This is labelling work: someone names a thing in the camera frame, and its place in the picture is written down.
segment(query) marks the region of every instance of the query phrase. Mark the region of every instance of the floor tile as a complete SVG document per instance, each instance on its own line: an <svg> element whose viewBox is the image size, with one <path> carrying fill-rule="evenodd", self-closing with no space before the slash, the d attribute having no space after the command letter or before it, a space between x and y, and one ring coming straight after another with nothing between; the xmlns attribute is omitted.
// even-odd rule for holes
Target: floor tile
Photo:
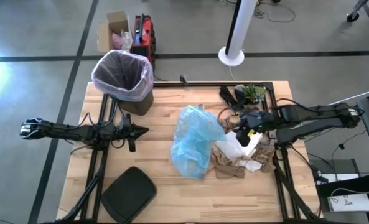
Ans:
<svg viewBox="0 0 369 224"><path fill-rule="evenodd" d="M91 0L0 2L0 57L76 55Z"/></svg>
<svg viewBox="0 0 369 224"><path fill-rule="evenodd" d="M55 121L72 62L0 62L0 218L26 223L50 139L19 135L26 119Z"/></svg>
<svg viewBox="0 0 369 224"><path fill-rule="evenodd" d="M296 13L296 19L286 24L253 19L249 38L243 45L245 52L369 50L368 17L362 16L355 23L346 22L355 1L285 0L282 4ZM262 5L261 10L275 20L285 20L290 15L278 7Z"/></svg>

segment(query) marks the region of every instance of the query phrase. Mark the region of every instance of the trash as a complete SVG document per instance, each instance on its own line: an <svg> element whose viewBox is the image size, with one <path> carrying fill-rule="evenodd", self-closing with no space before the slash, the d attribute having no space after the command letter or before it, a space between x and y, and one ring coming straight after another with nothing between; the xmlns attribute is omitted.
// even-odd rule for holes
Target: trash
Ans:
<svg viewBox="0 0 369 224"><path fill-rule="evenodd" d="M239 116L228 116L226 119L218 120L225 133L229 133L233 128L237 127L240 123Z"/></svg>
<svg viewBox="0 0 369 224"><path fill-rule="evenodd" d="M244 167L233 167L233 166L223 166L216 165L215 167L216 178L245 178L245 168Z"/></svg>
<svg viewBox="0 0 369 224"><path fill-rule="evenodd" d="M269 173L275 170L273 164L273 156L275 152L275 140L262 140L256 146L256 152L252 155L252 159L258 161L262 164L261 171L264 173Z"/></svg>
<svg viewBox="0 0 369 224"><path fill-rule="evenodd" d="M251 141L246 147L242 147L236 139L236 133L230 131L226 134L227 141L216 141L216 146L231 160L235 160L241 156L251 156L250 153L259 143L263 134L256 133L251 136Z"/></svg>
<svg viewBox="0 0 369 224"><path fill-rule="evenodd" d="M118 34L112 33L112 44L115 50L122 49L122 37Z"/></svg>
<svg viewBox="0 0 369 224"><path fill-rule="evenodd" d="M245 167L249 171L254 172L254 171L260 169L262 164L258 161L254 161L254 160L240 160L236 163L236 166Z"/></svg>
<svg viewBox="0 0 369 224"><path fill-rule="evenodd" d="M212 146L212 158L210 162L213 167L215 167L215 165L225 166L233 164L233 161L229 160L216 145Z"/></svg>
<svg viewBox="0 0 369 224"><path fill-rule="evenodd" d="M183 177L204 177L216 140L224 141L226 136L215 115L198 106L186 106L180 112L170 153Z"/></svg>
<svg viewBox="0 0 369 224"><path fill-rule="evenodd" d="M96 88L119 99L121 109L144 115L151 107L154 97L152 65L141 55L124 50L111 50L91 73Z"/></svg>
<svg viewBox="0 0 369 224"><path fill-rule="evenodd" d="M120 35L123 39L121 49L130 52L133 43L130 29L129 17L124 11L110 12L106 15L107 21L102 22L98 28L97 48L100 52L114 50L113 33Z"/></svg>

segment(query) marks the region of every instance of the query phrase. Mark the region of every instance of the black metal table frame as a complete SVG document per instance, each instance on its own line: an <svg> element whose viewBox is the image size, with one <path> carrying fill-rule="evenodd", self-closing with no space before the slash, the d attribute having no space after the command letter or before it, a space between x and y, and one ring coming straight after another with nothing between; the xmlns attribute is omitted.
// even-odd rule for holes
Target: black metal table frame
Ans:
<svg viewBox="0 0 369 224"><path fill-rule="evenodd" d="M184 84L182 82L154 82L154 87L207 87L207 86L236 86L236 85L247 85L250 82L187 82L186 86L184 86ZM266 90L269 92L269 96L270 96L270 100L271 100L271 104L273 106L273 108L277 107L276 104L276 97L274 94L274 86L272 82L251 82L252 84L256 85L256 86L263 86L266 88ZM105 112L106 112L106 106L107 106L107 101L108 101L108 95L104 94L103 95L103 99L101 101L101 108L100 108L100 115L98 120L99 121L104 121L105 119ZM267 102L266 100L263 101L263 109L264 110L268 110L268 106L267 106ZM112 112L113 110L113 106L110 107L110 115L108 119L111 119L112 117ZM106 162L107 162L107 157L108 157L108 150L109 150L109 145L105 144L104 148L101 150L102 151L102 155L101 155L101 163L104 164L104 166L106 167ZM291 185L293 186L293 178L292 178L292 172L291 172L291 166L289 165L289 159L287 156L287 151L286 150L282 150L281 151L283 154L283 165L284 165L284 170L285 170L285 175L288 179L288 181L290 181ZM92 180L94 174L95 174L95 168L96 168L96 160L98 157L98 151L93 150L91 153L91 158L90 158L90 165L89 165L89 171L88 171L88 175L87 175L87 180L86 180L86 186L88 186L88 184L90 183L90 181ZM278 158L277 158L277 154L275 152L275 155L273 157L273 159L275 160L275 162L278 162ZM98 213L100 210L100 203L101 203L101 195L102 195L102 189L103 189L103 181L104 181L104 175L105 175L105 169L104 171L101 173L101 179L97 185L96 188L96 195L95 195L95 201L94 201L94 206L93 206L93 213L91 215L91 219L94 221L97 221L98 219ZM284 196L284 190L283 190L283 183L280 181L280 179L277 177L277 169L274 171L274 177L276 179L276 187L277 187L277 191L278 191L278 198L279 198L279 204L280 204L280 208L281 208L281 215L283 217L283 219L285 218L289 218L288 216L288 209L287 209L287 205L286 205L286 200L285 200L285 196ZM296 202L293 198L291 198L291 206L292 206L292 210L293 210L293 217L295 219L300 219L300 213L299 213L299 209L296 205ZM86 216L88 214L88 198L85 200L85 204L80 212L80 220L85 220Z"/></svg>

